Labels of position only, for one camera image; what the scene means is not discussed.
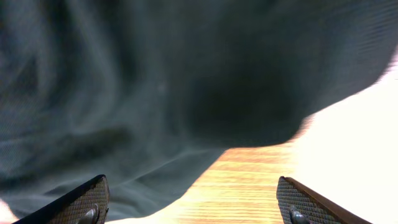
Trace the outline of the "black shorts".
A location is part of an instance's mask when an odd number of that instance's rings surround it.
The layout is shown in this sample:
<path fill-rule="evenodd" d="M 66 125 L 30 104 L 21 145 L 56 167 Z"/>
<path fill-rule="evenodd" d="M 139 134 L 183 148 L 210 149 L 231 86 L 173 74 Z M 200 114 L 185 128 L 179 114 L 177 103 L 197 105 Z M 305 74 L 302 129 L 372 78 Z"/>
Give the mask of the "black shorts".
<path fill-rule="evenodd" d="M 1 2 L 1 199 L 23 218 L 96 175 L 152 215 L 225 152 L 290 140 L 372 85 L 394 0 Z"/>

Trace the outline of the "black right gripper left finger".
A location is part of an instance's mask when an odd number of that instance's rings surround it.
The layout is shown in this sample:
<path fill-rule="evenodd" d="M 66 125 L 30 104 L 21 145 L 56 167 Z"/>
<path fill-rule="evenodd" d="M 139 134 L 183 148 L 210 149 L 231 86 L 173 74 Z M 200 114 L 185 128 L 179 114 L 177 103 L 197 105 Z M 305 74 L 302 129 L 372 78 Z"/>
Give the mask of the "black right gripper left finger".
<path fill-rule="evenodd" d="M 97 175 L 13 224 L 105 224 L 108 203 L 108 181 Z"/>

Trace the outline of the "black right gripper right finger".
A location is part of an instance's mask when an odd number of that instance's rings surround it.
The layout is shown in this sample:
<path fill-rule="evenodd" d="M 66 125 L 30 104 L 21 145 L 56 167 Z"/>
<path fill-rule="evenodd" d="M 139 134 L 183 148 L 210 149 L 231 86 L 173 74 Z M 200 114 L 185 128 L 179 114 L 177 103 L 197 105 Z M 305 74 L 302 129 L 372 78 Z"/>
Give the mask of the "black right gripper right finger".
<path fill-rule="evenodd" d="M 291 177 L 279 177 L 276 198 L 284 224 L 371 224 Z"/>

